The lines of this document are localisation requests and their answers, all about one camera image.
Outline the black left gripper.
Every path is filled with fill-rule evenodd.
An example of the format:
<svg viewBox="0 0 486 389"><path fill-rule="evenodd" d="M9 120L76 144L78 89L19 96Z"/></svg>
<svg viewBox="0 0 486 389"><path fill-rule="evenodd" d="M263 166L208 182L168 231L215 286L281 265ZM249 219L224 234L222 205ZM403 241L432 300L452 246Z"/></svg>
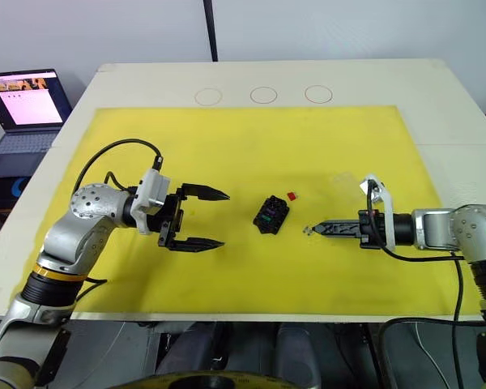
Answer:
<svg viewBox="0 0 486 389"><path fill-rule="evenodd" d="M180 231L184 212L181 210L181 202L187 196L194 196L204 201L230 200L230 196L221 190L210 186L184 183L176 189L174 194L166 196L164 205L153 216L147 215L147 226L153 233L158 233L158 246L171 251L198 253L214 250L224 245L223 242L202 238L188 237L184 241L175 239Z"/></svg>

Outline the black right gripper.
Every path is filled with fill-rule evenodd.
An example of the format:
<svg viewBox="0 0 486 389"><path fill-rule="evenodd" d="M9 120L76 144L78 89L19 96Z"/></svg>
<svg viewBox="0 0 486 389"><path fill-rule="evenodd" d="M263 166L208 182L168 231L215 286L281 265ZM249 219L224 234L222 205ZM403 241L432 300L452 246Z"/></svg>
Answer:
<svg viewBox="0 0 486 389"><path fill-rule="evenodd" d="M312 230L324 237L360 237L361 249L381 249L377 237L382 239L383 245L386 244L385 216L377 209L373 210L373 218L377 226L377 234L373 231L373 226L367 210L358 211L359 222L357 220L325 220L312 227Z"/></svg>

